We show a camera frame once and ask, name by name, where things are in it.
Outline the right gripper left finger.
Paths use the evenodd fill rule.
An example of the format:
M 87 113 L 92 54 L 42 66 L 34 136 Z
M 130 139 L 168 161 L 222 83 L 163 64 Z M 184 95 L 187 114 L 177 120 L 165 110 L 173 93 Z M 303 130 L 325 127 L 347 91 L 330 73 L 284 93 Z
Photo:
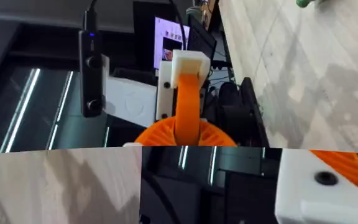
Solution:
M 143 146 L 176 146 L 175 118 L 165 118 L 157 121 L 144 130 L 135 140 Z

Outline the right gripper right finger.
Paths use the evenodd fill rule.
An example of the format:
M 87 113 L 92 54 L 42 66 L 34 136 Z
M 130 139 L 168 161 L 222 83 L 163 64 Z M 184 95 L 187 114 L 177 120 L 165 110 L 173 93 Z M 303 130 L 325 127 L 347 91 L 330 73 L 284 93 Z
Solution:
M 284 149 L 275 217 L 279 223 L 358 223 L 358 153 Z

